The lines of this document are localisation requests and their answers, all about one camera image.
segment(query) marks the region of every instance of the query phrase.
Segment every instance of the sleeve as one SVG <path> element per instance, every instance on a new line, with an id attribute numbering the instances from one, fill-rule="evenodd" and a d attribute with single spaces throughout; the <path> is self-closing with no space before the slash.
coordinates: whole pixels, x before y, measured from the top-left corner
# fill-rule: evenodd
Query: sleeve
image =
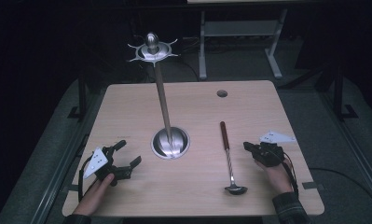
<path id="1" fill-rule="evenodd" d="M 70 215 L 65 218 L 63 224 L 90 224 L 91 219 L 90 217 L 83 216 L 83 215 Z"/>
<path id="2" fill-rule="evenodd" d="M 304 207 L 294 192 L 280 194 L 273 198 L 272 201 L 281 224 L 311 223 Z"/>

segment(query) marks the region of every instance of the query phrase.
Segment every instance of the ladle handle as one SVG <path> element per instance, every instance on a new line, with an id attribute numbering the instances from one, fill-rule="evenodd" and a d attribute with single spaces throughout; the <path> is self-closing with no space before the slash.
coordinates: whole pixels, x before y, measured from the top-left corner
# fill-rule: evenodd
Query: ladle handle
<path id="1" fill-rule="evenodd" d="M 221 127 L 221 134 L 223 135 L 223 142 L 224 142 L 224 150 L 229 150 L 229 142 L 228 142 L 228 137 L 227 137 L 227 129 L 226 129 L 226 124 L 224 121 L 220 122 L 220 127 Z"/>

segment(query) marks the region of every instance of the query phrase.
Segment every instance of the table surface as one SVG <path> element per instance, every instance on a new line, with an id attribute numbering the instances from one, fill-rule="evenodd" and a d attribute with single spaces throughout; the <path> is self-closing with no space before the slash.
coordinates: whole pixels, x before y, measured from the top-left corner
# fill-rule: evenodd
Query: table surface
<path id="1" fill-rule="evenodd" d="M 275 196 L 264 172 L 254 163 L 243 142 L 259 144 L 268 131 L 295 136 L 279 96 L 270 81 L 165 83 L 171 125 L 190 136 L 188 152 L 163 160 L 151 149 L 153 135 L 164 128 L 155 84 L 112 85 L 107 89 L 81 163 L 96 147 L 110 147 L 124 139 L 127 145 L 114 154 L 114 165 L 127 166 L 137 156 L 142 162 L 131 179 L 109 187 L 95 216 L 204 217 L 274 215 Z M 227 91 L 227 97 L 217 91 Z M 231 195 L 227 154 L 220 121 L 227 125 L 230 157 L 238 186 L 248 191 Z M 324 205 L 317 189 L 303 189 L 313 179 L 297 142 L 281 143 L 291 157 L 299 185 L 299 199 L 310 215 Z M 94 175 L 84 181 L 87 186 Z M 73 184 L 76 185 L 78 172 Z M 77 192 L 69 191 L 62 212 L 77 206 Z"/>

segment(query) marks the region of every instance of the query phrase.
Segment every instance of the hand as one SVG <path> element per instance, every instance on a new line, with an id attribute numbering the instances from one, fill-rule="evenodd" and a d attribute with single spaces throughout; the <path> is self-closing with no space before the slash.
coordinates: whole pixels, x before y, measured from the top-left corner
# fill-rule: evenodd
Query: hand
<path id="1" fill-rule="evenodd" d="M 288 167 L 291 169 L 291 163 L 289 160 L 285 159 L 284 162 L 288 165 Z M 293 188 L 291 187 L 290 177 L 285 172 L 284 167 L 279 164 L 274 167 L 266 167 L 261 162 L 256 161 L 255 163 L 261 167 L 265 173 L 268 176 L 269 183 L 272 187 L 275 188 L 275 190 L 279 193 L 285 193 L 285 192 L 293 192 Z"/>
<path id="2" fill-rule="evenodd" d="M 87 217 L 92 215 L 101 204 L 104 193 L 113 179 L 114 175 L 109 174 L 103 181 L 97 180 L 90 189 L 87 190 L 73 214 Z"/>

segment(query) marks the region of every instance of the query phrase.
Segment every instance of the metal ladle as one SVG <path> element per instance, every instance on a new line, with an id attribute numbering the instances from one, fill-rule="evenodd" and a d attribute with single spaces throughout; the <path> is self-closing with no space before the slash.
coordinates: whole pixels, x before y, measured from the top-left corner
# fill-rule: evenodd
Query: metal ladle
<path id="1" fill-rule="evenodd" d="M 223 135 L 223 142 L 224 142 L 224 148 L 227 153 L 227 159 L 228 159 L 228 166 L 229 166 L 229 176 L 230 176 L 230 181 L 231 185 L 229 187 L 226 187 L 226 190 L 230 194 L 233 195 L 241 195 L 247 191 L 246 187 L 238 187 L 235 184 L 235 178 L 234 174 L 232 173 L 232 165 L 231 165 L 231 158 L 229 157 L 229 142 L 228 142 L 228 137 L 227 137 L 227 129 L 226 129 L 226 124 L 224 121 L 220 122 L 220 127 L 221 127 L 221 134 Z"/>

